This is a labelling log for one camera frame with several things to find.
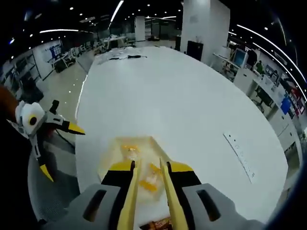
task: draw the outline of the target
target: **ceiling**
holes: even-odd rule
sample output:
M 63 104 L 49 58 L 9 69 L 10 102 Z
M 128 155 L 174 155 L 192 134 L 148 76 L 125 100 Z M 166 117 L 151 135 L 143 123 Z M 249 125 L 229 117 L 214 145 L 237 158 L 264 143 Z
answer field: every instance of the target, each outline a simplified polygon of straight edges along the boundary
M 237 38 L 242 37 L 242 41 L 249 45 L 255 42 L 267 50 L 276 50 L 264 39 L 237 27 L 237 24 L 263 35 L 286 52 L 294 62 L 297 58 L 298 66 L 307 76 L 307 68 L 303 63 L 304 54 L 302 53 L 304 37 L 300 34 L 297 26 L 297 24 L 305 21 L 303 19 L 304 14 L 301 13 L 303 7 L 298 6 L 299 2 L 291 1 L 292 4 L 289 4 L 289 2 L 283 3 L 278 0 L 220 1 L 231 10 L 230 31 L 234 30 Z M 40 34 L 39 32 L 42 30 L 77 29 L 95 32 L 107 29 L 118 3 L 119 0 L 10 0 L 6 2 L 7 14 L 0 16 L 3 30 L 0 38 L 1 63 L 8 60 L 12 55 L 16 57 L 28 50 L 29 47 L 41 44 L 42 41 L 44 43 L 50 41 L 51 38 L 63 38 L 63 36 L 69 39 L 70 34 L 76 33 L 51 32 Z M 132 21 L 133 17 L 137 15 L 177 16 L 179 20 L 182 13 L 181 0 L 168 0 L 167 4 L 161 0 L 125 0 L 112 23 L 112 27 L 121 25 L 123 21 Z M 80 22 L 90 17 L 95 17 L 95 19 L 91 22 Z M 12 38 L 15 39 L 14 43 L 9 45 Z M 301 76 L 295 71 L 293 74 L 300 81 L 300 84 L 306 88 L 306 83 Z

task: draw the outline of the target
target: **column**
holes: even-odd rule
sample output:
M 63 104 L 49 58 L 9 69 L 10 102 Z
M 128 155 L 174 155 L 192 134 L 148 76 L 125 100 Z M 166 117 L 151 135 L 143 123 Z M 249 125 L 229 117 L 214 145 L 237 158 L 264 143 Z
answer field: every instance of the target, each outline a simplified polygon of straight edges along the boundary
M 180 51 L 187 51 L 188 41 L 203 44 L 201 61 L 211 63 L 212 53 L 227 45 L 230 9 L 219 0 L 185 0 Z
M 134 19 L 135 41 L 145 41 L 145 19 L 144 16 L 137 16 Z

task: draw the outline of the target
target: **oval table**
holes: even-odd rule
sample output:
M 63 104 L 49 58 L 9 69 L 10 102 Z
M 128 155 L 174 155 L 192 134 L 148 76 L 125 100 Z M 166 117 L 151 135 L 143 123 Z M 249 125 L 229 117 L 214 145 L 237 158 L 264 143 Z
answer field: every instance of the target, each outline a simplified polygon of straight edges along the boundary
M 97 167 L 110 141 L 122 136 L 153 136 L 168 156 L 192 167 L 234 201 L 237 212 L 265 223 L 283 190 L 287 161 L 269 122 L 233 83 L 207 65 L 166 47 L 124 49 L 95 58 L 80 96 L 76 167 L 80 191 L 100 183 Z M 142 55 L 126 58 L 127 54 Z M 250 182 L 224 137 L 236 135 Z M 160 202 L 138 205 L 135 225 L 169 215 Z

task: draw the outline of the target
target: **computer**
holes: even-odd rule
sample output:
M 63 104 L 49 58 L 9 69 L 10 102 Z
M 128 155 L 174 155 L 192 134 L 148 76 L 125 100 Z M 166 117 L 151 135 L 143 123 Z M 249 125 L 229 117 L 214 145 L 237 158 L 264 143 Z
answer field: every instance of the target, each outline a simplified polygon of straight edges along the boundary
M 248 54 L 247 52 L 245 52 L 244 50 L 242 49 L 236 49 L 236 52 L 235 52 L 235 56 L 234 56 L 234 59 L 233 59 L 233 62 L 237 65 L 237 66 L 240 66 L 241 68 L 244 68 L 245 65 L 246 65 L 246 61 L 248 59 Z

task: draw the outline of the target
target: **white cabinet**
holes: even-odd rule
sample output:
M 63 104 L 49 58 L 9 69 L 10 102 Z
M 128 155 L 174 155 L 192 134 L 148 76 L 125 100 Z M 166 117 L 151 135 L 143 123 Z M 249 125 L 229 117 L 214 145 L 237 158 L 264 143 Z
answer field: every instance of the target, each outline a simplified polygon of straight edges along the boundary
M 294 142 L 295 142 L 295 130 L 293 130 L 294 126 L 289 125 L 287 128 L 279 135 L 278 139 L 284 151 L 287 150 Z
M 234 85 L 243 93 L 247 94 L 255 77 L 256 74 L 254 74 L 251 70 L 239 68 L 238 72 L 236 73 Z
M 289 116 L 289 114 L 284 115 L 283 112 L 278 109 L 276 113 L 270 118 L 269 123 L 277 136 L 279 136 L 287 128 L 289 124 L 287 116 Z

